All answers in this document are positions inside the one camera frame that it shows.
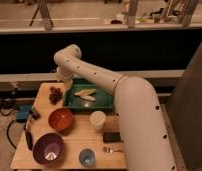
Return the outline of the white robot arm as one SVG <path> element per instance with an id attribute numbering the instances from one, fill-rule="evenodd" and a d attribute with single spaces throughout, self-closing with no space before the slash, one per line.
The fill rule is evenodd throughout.
<path id="1" fill-rule="evenodd" d="M 177 171 L 160 102 L 150 82 L 84 62 L 76 45 L 56 52 L 54 61 L 61 81 L 79 75 L 114 96 L 128 171 Z"/>

